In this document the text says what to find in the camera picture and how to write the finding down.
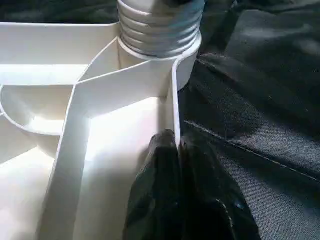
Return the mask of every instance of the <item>stitching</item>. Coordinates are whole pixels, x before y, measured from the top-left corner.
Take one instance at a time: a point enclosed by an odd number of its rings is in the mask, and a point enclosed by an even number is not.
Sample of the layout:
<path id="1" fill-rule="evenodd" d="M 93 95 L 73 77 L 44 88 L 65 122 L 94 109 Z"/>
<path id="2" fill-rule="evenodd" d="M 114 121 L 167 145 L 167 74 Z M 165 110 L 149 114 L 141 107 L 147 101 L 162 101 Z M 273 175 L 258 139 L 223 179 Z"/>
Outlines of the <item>stitching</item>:
<path id="1" fill-rule="evenodd" d="M 314 180 L 314 181 L 317 181 L 318 183 L 320 183 L 320 180 L 315 178 L 315 177 L 313 177 L 313 176 L 310 176 L 310 175 L 308 175 L 306 173 L 300 172 L 300 171 L 298 171 L 298 170 L 296 170 L 294 168 L 291 168 L 291 167 L 289 167 L 289 166 L 287 166 L 287 165 L 285 165 L 283 163 L 280 163 L 280 162 L 278 162 L 276 160 L 272 160 L 272 159 L 270 159 L 270 158 L 268 158 L 266 156 L 263 156 L 263 155 L 255 152 L 255 151 L 253 151 L 252 149 L 248 149 L 247 147 L 244 147 L 244 146 L 238 145 L 236 143 L 233 143 L 233 142 L 231 142 L 229 140 L 223 139 L 222 137 L 220 137 L 218 135 L 215 135 L 215 134 L 212 134 L 212 132 L 208 131 L 207 129 L 201 127 L 200 125 L 198 125 L 198 124 L 196 124 L 196 123 L 194 123 L 192 121 L 184 120 L 184 123 L 186 123 L 188 125 L 191 125 L 193 127 L 196 127 L 198 129 L 206 132 L 207 134 L 210 134 L 214 138 L 219 139 L 220 141 L 223 141 L 224 143 L 227 143 L 229 145 L 232 145 L 233 147 L 236 147 L 237 149 L 240 149 L 240 150 L 246 151 L 248 153 L 251 153 L 251 154 L 253 154 L 253 155 L 255 155 L 255 156 L 259 157 L 259 158 L 265 159 L 265 160 L 267 160 L 267 161 L 269 161 L 269 162 L 271 162 L 273 164 L 279 165 L 282 168 L 289 169 L 290 171 L 292 171 L 294 173 L 298 173 L 298 174 L 300 174 L 300 175 L 302 175 L 304 177 L 307 177 L 308 179 L 311 179 L 311 180 Z"/>

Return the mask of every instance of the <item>black cloth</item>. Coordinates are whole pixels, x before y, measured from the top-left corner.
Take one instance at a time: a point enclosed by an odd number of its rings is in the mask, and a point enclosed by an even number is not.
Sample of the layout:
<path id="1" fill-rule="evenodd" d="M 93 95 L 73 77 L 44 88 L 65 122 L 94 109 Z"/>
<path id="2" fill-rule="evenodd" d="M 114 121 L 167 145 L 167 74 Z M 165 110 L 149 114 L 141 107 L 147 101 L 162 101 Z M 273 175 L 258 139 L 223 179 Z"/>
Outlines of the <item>black cloth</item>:
<path id="1" fill-rule="evenodd" d="M 0 21 L 111 23 L 116 0 L 2 0 Z M 183 136 L 235 180 L 263 240 L 320 239 L 319 28 L 319 0 L 207 0 L 179 92 Z"/>

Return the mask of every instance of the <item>black glove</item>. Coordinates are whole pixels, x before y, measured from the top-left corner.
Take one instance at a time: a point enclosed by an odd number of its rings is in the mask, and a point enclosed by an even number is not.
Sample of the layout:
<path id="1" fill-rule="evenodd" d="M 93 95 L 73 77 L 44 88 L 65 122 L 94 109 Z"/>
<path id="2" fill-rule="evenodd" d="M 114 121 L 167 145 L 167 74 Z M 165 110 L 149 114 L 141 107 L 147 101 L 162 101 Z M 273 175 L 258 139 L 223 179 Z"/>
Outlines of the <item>black glove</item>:
<path id="1" fill-rule="evenodd" d="M 149 154 L 130 192 L 123 240 L 180 240 L 181 168 L 174 133 L 165 130 L 149 144 Z"/>

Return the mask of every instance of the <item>black fabric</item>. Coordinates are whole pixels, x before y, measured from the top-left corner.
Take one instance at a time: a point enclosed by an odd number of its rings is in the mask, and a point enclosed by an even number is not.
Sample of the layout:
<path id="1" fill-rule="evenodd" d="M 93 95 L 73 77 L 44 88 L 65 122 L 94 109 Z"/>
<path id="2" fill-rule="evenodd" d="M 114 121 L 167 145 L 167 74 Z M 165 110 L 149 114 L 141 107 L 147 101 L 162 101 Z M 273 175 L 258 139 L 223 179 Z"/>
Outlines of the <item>black fabric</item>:
<path id="1" fill-rule="evenodd" d="M 205 138 L 183 137 L 185 239 L 260 240 L 245 198 Z"/>
<path id="2" fill-rule="evenodd" d="M 4 22 L 117 20 L 116 0 L 0 4 Z M 263 240 L 320 239 L 319 11 L 319 0 L 207 0 L 179 92 L 182 134 L 236 181 Z"/>

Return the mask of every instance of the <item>white plastic tray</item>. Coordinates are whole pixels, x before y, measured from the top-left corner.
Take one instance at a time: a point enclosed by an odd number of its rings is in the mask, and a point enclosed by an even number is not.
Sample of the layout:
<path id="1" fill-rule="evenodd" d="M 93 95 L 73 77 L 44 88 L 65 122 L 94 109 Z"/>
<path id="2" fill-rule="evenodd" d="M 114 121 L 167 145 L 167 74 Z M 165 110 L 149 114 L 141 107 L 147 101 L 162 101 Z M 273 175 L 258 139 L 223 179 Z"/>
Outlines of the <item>white plastic tray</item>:
<path id="1" fill-rule="evenodd" d="M 0 24 L 1 240 L 121 239 L 151 137 L 172 129 L 179 146 L 178 90 L 201 35 L 156 59 L 118 34 L 118 24 Z"/>

